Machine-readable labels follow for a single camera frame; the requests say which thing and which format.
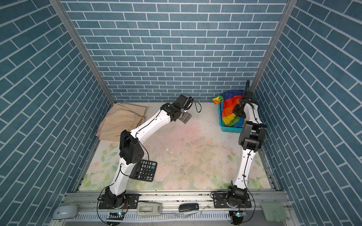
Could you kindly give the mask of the multicolour cloth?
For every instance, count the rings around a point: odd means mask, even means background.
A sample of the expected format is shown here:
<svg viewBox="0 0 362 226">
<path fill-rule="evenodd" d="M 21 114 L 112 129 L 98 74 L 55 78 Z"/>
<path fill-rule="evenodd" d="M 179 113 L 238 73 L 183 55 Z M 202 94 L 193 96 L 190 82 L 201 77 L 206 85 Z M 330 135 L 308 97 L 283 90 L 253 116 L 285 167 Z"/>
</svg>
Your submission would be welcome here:
<svg viewBox="0 0 362 226">
<path fill-rule="evenodd" d="M 215 105 L 223 103 L 222 120 L 228 126 L 236 124 L 240 117 L 236 116 L 232 111 L 243 97 L 243 92 L 240 90 L 228 90 L 217 97 L 213 98 Z"/>
</svg>

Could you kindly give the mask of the beige shorts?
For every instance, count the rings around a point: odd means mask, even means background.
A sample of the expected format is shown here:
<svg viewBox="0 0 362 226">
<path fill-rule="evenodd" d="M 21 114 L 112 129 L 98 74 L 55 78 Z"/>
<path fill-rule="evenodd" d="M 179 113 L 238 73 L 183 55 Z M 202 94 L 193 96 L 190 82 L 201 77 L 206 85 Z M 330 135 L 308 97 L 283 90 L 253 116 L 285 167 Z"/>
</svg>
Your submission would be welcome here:
<svg viewBox="0 0 362 226">
<path fill-rule="evenodd" d="M 131 104 L 114 104 L 107 112 L 100 140 L 119 142 L 121 133 L 131 131 L 144 123 L 146 107 Z"/>
</svg>

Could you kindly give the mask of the pink shorts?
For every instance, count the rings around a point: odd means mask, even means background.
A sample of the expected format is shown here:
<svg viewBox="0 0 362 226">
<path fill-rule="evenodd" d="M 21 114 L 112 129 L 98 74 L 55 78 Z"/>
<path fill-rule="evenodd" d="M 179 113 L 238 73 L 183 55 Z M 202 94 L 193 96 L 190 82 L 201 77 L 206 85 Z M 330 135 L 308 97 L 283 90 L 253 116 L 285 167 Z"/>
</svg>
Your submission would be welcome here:
<svg viewBox="0 0 362 226">
<path fill-rule="evenodd" d="M 100 123 L 99 127 L 98 127 L 98 130 L 97 130 L 97 133 L 96 133 L 96 136 L 99 137 L 101 135 L 101 131 L 102 131 L 102 128 L 103 128 L 103 125 L 104 125 L 104 120 Z"/>
</svg>

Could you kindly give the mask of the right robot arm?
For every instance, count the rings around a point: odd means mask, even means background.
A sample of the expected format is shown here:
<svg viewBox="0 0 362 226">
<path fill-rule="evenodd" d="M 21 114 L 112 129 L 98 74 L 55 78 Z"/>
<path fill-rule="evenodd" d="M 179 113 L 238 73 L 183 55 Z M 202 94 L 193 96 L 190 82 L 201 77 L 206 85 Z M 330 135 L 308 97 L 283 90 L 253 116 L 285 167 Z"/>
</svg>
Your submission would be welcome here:
<svg viewBox="0 0 362 226">
<path fill-rule="evenodd" d="M 226 199 L 235 205 L 243 205 L 248 199 L 248 177 L 252 161 L 258 150 L 261 149 L 267 134 L 267 126 L 259 117 L 256 100 L 242 98 L 240 110 L 245 115 L 245 122 L 238 141 L 241 146 L 240 165 L 226 196 Z"/>
</svg>

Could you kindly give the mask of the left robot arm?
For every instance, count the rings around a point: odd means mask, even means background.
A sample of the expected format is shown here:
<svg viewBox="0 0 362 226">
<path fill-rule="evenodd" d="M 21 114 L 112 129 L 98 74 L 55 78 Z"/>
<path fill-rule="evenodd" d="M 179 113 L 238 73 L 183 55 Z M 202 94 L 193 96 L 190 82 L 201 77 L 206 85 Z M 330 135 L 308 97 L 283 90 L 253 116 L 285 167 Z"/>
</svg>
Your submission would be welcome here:
<svg viewBox="0 0 362 226">
<path fill-rule="evenodd" d="M 180 95 L 173 103 L 163 104 L 157 113 L 139 127 L 120 134 L 120 160 L 111 185 L 105 187 L 98 201 L 99 209 L 120 209 L 126 205 L 126 185 L 131 173 L 142 161 L 147 151 L 143 143 L 156 131 L 172 121 L 187 123 L 192 117 L 188 110 L 193 104 L 192 98 Z"/>
</svg>

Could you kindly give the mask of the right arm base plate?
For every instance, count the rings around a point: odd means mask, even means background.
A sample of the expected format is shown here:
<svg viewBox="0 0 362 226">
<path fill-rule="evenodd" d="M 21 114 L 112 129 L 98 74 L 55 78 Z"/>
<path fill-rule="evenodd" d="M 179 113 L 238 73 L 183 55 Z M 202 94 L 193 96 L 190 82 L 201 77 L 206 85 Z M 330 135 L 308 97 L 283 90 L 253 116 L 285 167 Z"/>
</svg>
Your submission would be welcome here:
<svg viewBox="0 0 362 226">
<path fill-rule="evenodd" d="M 236 202 L 229 201 L 226 198 L 226 192 L 211 192 L 210 197 L 213 200 L 214 208 L 216 209 L 226 209 L 226 208 L 251 208 L 252 203 L 247 194 L 247 199 L 244 204 L 238 204 Z"/>
</svg>

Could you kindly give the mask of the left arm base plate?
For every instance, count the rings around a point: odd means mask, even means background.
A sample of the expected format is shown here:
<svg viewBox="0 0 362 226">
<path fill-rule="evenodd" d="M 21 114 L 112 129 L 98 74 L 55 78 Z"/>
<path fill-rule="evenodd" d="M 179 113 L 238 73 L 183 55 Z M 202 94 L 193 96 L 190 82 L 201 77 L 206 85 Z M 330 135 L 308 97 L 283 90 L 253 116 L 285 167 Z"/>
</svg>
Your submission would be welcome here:
<svg viewBox="0 0 362 226">
<path fill-rule="evenodd" d="M 99 209 L 137 209 L 139 194 L 108 195 L 103 194 L 98 198 Z"/>
</svg>

